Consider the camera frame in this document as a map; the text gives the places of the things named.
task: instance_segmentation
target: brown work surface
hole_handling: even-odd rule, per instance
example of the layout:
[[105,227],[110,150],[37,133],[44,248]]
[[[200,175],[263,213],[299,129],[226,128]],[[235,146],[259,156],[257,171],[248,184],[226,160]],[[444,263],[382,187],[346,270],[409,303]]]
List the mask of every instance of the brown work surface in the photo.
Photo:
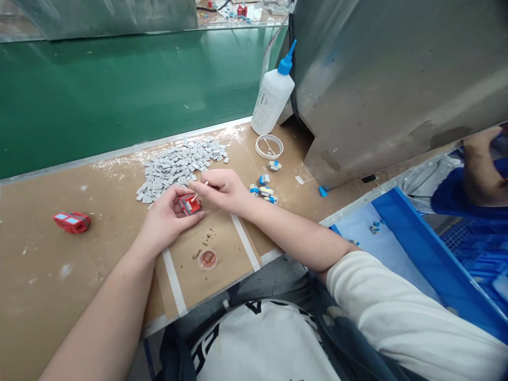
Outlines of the brown work surface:
[[[253,272],[231,215],[205,200],[203,206],[210,213],[198,226],[182,233],[169,248],[188,310]],[[217,255],[217,265],[212,270],[199,266],[198,253],[206,250],[213,250]],[[261,266],[261,259],[258,255],[256,258]],[[166,287],[169,279],[161,257],[156,266],[166,317],[173,320],[178,317],[178,311],[173,290]]]
[[[280,206],[315,221],[357,200],[410,166],[403,164],[380,174],[377,184],[354,182],[321,198],[317,183],[303,165],[312,137],[297,127],[277,126],[273,134],[281,138],[285,146],[279,158],[283,167],[277,173],[267,171],[268,160],[255,153],[253,146],[257,135],[249,124],[198,137],[212,136],[222,144],[229,144],[229,164],[213,162],[211,168],[235,169],[245,185],[257,183],[259,176],[270,173],[269,186],[275,189]],[[147,213],[147,205],[135,200],[136,190],[144,182],[142,163],[172,145],[166,143],[111,159],[84,162],[82,166],[1,186],[0,304],[3,308],[0,326],[3,329],[0,342],[3,355],[0,379],[36,379],[42,372],[139,230]],[[303,185],[296,181],[297,175],[303,179]],[[170,247],[189,307],[252,271],[243,245],[233,230],[231,217],[214,211],[206,201],[204,207],[213,213]],[[74,211],[91,216],[92,226],[88,232],[71,235],[51,220],[59,212]],[[255,252],[264,254],[275,248],[257,227],[249,223],[246,226]],[[193,235],[197,240],[187,240]],[[208,272],[209,276],[196,271],[197,264],[192,261],[202,242],[216,250],[219,259],[217,267]],[[161,258],[157,263],[159,276],[152,282],[145,324],[165,312],[167,316],[176,316],[176,305],[171,300],[167,273],[161,269]]]

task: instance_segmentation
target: glue bottle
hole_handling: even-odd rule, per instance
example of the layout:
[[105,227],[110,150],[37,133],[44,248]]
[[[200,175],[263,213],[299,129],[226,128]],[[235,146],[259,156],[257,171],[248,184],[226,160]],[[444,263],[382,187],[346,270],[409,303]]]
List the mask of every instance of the glue bottle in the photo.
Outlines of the glue bottle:
[[287,56],[280,61],[279,67],[263,76],[251,121],[252,128],[258,135],[269,134],[274,129],[277,119],[295,88],[295,83],[289,76],[293,66],[291,59],[295,45],[296,40]]

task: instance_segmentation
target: worker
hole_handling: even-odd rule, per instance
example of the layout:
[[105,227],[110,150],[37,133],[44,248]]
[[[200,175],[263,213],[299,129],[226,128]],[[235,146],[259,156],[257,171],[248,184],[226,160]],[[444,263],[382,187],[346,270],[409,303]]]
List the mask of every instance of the worker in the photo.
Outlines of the worker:
[[[257,225],[310,270],[314,315],[285,300],[245,303],[212,324],[192,350],[169,331],[174,340],[165,335],[156,379],[494,381],[505,374],[507,345],[338,234],[253,197],[233,170],[207,171],[190,186]],[[156,256],[182,231],[206,221],[205,212],[183,215],[177,200],[191,192],[172,186],[155,201],[40,380],[127,378]]]
[[437,213],[489,220],[508,220],[508,157],[493,160],[491,142],[508,123],[463,140],[464,163],[440,155],[425,168],[415,168],[401,185],[413,206]]

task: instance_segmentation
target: pile of gray components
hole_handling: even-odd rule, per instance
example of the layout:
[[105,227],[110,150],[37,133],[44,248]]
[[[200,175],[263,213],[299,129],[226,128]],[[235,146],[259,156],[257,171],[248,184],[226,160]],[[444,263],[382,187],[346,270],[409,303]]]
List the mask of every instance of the pile of gray components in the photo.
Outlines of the pile of gray components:
[[210,160],[229,162],[226,146],[208,137],[204,142],[189,143],[184,138],[183,147],[173,147],[143,163],[146,182],[138,189],[137,200],[150,204],[162,196],[171,185],[187,187],[195,181],[194,171],[207,171]]

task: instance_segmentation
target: hand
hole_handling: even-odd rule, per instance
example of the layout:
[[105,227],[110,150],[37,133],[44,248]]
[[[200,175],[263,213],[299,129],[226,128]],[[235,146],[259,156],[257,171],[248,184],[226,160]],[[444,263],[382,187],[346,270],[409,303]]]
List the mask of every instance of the hand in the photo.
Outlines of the hand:
[[203,172],[201,183],[191,182],[189,185],[200,196],[240,217],[245,217],[256,201],[232,169],[212,169]]
[[185,216],[178,204],[180,197],[190,193],[193,193],[190,189],[175,185],[169,187],[148,211],[132,246],[155,258],[180,233],[198,223],[204,217],[204,211]]
[[488,151],[491,142],[497,138],[502,130],[503,129],[499,126],[492,127],[475,133],[474,135],[465,138],[462,142],[464,143],[465,148]]

